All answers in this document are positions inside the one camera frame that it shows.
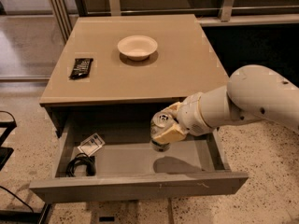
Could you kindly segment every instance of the white bowl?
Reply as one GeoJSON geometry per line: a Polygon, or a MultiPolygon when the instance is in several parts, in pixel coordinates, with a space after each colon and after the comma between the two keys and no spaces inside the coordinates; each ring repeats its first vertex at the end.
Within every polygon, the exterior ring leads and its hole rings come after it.
{"type": "Polygon", "coordinates": [[[157,48],[157,42],[145,35],[131,35],[125,37],[118,44],[120,53],[133,61],[147,59],[157,48]]]}

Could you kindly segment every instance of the terrazzo floor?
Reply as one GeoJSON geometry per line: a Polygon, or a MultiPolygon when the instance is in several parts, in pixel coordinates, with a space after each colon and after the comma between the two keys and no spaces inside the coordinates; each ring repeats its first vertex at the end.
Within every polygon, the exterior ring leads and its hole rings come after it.
{"type": "MultiPolygon", "coordinates": [[[[0,17],[0,75],[48,76],[63,49],[53,17],[0,17]]],[[[0,185],[40,211],[43,202],[28,189],[51,177],[58,140],[39,97],[45,83],[0,83],[0,110],[18,127],[5,145],[14,148],[0,172],[0,185]]],[[[57,203],[48,223],[299,223],[299,135],[260,121],[219,130],[233,171],[249,180],[235,195],[107,203],[57,203]],[[114,217],[99,222],[99,217],[114,217]]],[[[29,211],[0,189],[0,209],[29,211]]]]}

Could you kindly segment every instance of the floor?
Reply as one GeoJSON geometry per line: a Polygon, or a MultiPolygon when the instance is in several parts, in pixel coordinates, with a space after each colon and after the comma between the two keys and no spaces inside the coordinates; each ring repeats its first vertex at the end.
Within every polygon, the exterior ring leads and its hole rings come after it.
{"type": "MultiPolygon", "coordinates": [[[[53,17],[0,17],[0,75],[49,76],[63,49],[53,17]]],[[[5,145],[14,148],[0,172],[0,185],[40,211],[28,189],[51,177],[58,139],[39,106],[45,83],[0,83],[0,110],[18,127],[5,145]]],[[[299,223],[299,135],[268,121],[219,130],[233,171],[249,180],[235,195],[108,203],[57,203],[49,223],[299,223]],[[114,221],[99,221],[114,217],[114,221]]],[[[29,209],[0,189],[0,209],[29,209]]]]}

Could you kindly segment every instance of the drawer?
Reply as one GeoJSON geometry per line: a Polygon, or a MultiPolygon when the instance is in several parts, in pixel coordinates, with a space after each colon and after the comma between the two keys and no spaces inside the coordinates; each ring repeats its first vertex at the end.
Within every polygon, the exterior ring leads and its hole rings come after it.
{"type": "Polygon", "coordinates": [[[248,174],[233,172],[217,131],[188,136],[157,152],[150,142],[150,120],[164,104],[102,105],[69,108],[59,155],[50,180],[33,181],[45,203],[160,199],[236,193],[248,174]],[[95,176],[79,166],[67,177],[77,146],[98,133],[106,142],[95,154],[95,176]]]}

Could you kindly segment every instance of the speckled floor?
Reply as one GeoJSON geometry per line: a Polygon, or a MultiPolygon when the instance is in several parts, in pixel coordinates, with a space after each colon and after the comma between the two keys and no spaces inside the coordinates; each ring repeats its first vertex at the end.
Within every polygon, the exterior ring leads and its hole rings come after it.
{"type": "MultiPolygon", "coordinates": [[[[0,74],[49,75],[63,43],[51,17],[0,17],[0,74]]],[[[43,202],[28,187],[51,176],[58,140],[38,104],[42,83],[0,83],[0,110],[18,127],[5,142],[14,153],[0,172],[0,185],[40,211],[43,202]]],[[[108,203],[58,203],[49,223],[299,223],[299,135],[261,121],[219,131],[233,171],[249,180],[235,195],[108,203]],[[99,222],[114,217],[114,222],[99,222]]],[[[0,189],[0,209],[29,211],[0,189]]]]}

